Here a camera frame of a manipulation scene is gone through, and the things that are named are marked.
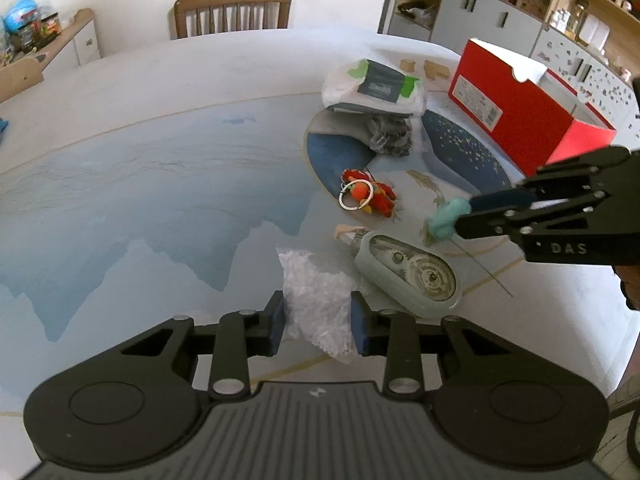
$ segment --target red shoe box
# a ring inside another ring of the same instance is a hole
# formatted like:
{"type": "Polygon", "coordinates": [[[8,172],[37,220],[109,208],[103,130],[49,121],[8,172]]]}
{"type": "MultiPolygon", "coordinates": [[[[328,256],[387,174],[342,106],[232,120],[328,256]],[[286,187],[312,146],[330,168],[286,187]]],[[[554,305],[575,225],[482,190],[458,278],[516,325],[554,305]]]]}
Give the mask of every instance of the red shoe box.
{"type": "Polygon", "coordinates": [[[539,166],[608,146],[616,135],[592,107],[576,101],[572,109],[541,88],[554,84],[564,86],[542,63],[470,40],[449,97],[531,176],[539,166]]]}

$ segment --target plastic bag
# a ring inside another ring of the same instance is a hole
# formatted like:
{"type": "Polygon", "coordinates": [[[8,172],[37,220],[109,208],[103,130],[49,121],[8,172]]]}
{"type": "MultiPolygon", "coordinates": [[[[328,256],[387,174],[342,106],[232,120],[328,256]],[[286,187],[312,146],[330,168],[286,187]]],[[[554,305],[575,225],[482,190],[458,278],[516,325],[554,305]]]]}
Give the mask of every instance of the plastic bag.
{"type": "Polygon", "coordinates": [[[421,116],[427,107],[422,81],[395,68],[361,59],[333,70],[322,86],[332,111],[421,116]]]}
{"type": "Polygon", "coordinates": [[[344,272],[321,272],[308,251],[277,250],[284,269],[286,332],[348,364],[355,354],[350,313],[356,283],[344,272]]]}
{"type": "Polygon", "coordinates": [[[408,156],[411,150],[411,126],[403,118],[374,115],[366,123],[371,134],[369,147],[376,153],[408,156]]]}

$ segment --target teal yarn toy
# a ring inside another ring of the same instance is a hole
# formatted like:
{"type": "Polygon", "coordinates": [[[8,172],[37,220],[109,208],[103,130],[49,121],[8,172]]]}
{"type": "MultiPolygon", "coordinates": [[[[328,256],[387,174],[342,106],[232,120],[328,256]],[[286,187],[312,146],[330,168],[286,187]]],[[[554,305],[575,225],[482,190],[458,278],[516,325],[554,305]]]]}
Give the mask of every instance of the teal yarn toy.
{"type": "Polygon", "coordinates": [[[456,233],[456,221],[469,213],[471,213],[471,204],[466,198],[457,197],[440,206],[424,223],[426,244],[451,240],[456,233]]]}

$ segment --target keyring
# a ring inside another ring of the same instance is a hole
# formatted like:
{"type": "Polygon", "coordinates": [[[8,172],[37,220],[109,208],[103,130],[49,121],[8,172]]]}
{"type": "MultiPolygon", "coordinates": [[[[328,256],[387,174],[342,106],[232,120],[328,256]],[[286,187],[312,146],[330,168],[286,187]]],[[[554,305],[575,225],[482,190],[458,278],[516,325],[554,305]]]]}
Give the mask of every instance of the keyring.
{"type": "Polygon", "coordinates": [[[373,198],[374,194],[375,194],[375,190],[373,189],[373,184],[370,183],[368,180],[351,180],[350,182],[347,182],[344,185],[344,187],[342,188],[342,190],[340,191],[340,195],[338,196],[338,202],[340,202],[340,207],[342,209],[346,209],[347,211],[358,211],[359,209],[362,209],[363,207],[366,207],[367,205],[369,205],[369,202],[371,202],[371,199],[373,198]],[[364,182],[365,184],[367,184],[367,186],[369,186],[369,196],[359,206],[357,206],[357,207],[347,207],[347,206],[344,205],[344,202],[342,202],[342,196],[347,192],[347,190],[351,186],[353,186],[354,184],[357,184],[358,182],[364,182]]]}

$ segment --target cabinet handle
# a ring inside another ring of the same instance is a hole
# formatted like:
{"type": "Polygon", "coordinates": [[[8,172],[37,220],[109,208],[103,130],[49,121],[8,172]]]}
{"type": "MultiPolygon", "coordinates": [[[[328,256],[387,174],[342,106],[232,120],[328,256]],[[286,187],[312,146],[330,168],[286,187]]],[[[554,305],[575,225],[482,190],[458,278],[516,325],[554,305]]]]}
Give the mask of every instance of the cabinet handle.
{"type": "Polygon", "coordinates": [[[582,79],[580,79],[581,83],[584,83],[585,81],[587,81],[589,72],[591,72],[592,68],[593,68],[593,65],[587,65],[587,70],[584,71],[584,75],[582,76],[582,79]]]}
{"type": "Polygon", "coordinates": [[[582,58],[578,58],[578,61],[580,61],[580,63],[578,63],[578,68],[575,69],[575,72],[572,74],[574,77],[578,77],[578,74],[580,73],[580,69],[582,68],[582,64],[584,63],[584,60],[582,58]]]}

